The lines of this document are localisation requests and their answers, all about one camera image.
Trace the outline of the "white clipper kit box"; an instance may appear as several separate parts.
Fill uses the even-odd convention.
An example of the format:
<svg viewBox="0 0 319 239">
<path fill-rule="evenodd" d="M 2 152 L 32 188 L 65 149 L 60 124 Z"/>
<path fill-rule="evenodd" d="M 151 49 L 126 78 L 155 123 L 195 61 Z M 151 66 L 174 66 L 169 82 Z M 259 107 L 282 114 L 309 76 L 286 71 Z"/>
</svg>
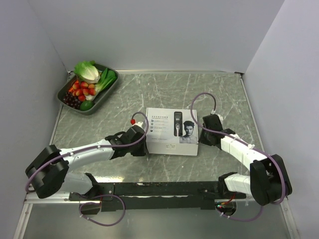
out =
<svg viewBox="0 0 319 239">
<path fill-rule="evenodd" d="M 182 136 L 174 136 L 174 112 L 182 112 Z M 147 149 L 151 154 L 197 156 L 196 110 L 147 108 Z"/>
</svg>

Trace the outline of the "black silver hair clipper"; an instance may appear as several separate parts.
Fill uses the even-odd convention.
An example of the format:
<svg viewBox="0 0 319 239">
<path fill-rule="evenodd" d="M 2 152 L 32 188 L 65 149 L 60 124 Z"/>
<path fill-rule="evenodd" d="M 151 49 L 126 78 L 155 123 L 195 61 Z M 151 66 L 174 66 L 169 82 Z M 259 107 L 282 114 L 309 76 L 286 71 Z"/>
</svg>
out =
<svg viewBox="0 0 319 239">
<path fill-rule="evenodd" d="M 174 136 L 182 136 L 182 112 L 174 112 Z"/>
</svg>

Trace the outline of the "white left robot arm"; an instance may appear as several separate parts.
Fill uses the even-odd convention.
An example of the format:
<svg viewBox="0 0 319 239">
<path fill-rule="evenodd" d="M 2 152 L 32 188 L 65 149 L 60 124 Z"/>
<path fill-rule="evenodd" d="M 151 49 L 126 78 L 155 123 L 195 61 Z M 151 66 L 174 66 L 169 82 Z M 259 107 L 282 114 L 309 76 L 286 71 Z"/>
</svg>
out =
<svg viewBox="0 0 319 239">
<path fill-rule="evenodd" d="M 132 156 L 147 153 L 146 132 L 137 123 L 127 131 L 89 145 L 70 149 L 49 145 L 27 167 L 25 190 L 35 192 L 40 199 L 57 192 L 70 192 L 93 200 L 104 193 L 100 184 L 90 173 L 80 175 L 72 171 L 87 164 L 124 157 L 128 153 Z"/>
</svg>

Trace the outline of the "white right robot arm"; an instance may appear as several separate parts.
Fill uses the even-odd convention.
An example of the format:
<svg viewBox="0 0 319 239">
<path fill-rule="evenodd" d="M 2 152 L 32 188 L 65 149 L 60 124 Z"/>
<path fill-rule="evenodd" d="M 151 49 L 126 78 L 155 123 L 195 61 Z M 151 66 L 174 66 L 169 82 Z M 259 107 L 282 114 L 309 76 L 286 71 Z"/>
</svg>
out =
<svg viewBox="0 0 319 239">
<path fill-rule="evenodd" d="M 224 129 L 218 115 L 208 115 L 202 119 L 199 142 L 229 153 L 249 170 L 249 175 L 230 172 L 218 178 L 217 191 L 222 198 L 242 193 L 251 195 L 259 205 L 264 206 L 292 194 L 282 157 L 277 154 L 268 157 L 256 151 L 255 146 L 243 141 L 234 131 Z"/>
</svg>

